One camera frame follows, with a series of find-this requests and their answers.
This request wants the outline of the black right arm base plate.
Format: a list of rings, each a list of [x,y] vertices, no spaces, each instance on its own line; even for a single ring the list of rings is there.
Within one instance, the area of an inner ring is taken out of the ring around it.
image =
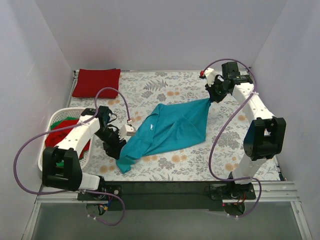
[[[208,194],[213,200],[255,200],[256,194],[252,183],[236,184],[233,181],[210,184]]]

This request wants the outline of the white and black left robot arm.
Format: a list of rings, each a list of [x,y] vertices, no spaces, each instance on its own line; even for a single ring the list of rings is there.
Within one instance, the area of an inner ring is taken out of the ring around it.
[[[119,128],[112,125],[113,112],[107,106],[97,110],[86,108],[74,127],[55,146],[48,146],[42,154],[42,184],[66,191],[89,190],[95,200],[106,196],[102,176],[83,173],[80,156],[88,141],[95,135],[103,144],[105,153],[118,160],[126,140],[120,138]]]

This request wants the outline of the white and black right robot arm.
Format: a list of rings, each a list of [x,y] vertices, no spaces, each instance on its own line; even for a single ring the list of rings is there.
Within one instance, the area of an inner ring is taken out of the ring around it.
[[[207,81],[205,89],[212,103],[221,102],[227,95],[234,97],[249,122],[243,140],[244,155],[227,179],[211,184],[208,192],[214,200],[254,200],[256,198],[252,180],[260,167],[279,154],[283,148],[286,121],[276,117],[264,105],[256,91],[256,80],[248,69],[246,74],[239,70],[239,61],[223,59],[222,73],[217,74],[211,66],[200,72]]]

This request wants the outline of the teal t shirt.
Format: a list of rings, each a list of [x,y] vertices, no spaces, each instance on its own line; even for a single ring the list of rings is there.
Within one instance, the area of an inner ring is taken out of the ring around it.
[[[178,104],[158,104],[120,152],[116,165],[124,174],[144,156],[198,145],[206,140],[211,102],[208,98]]]

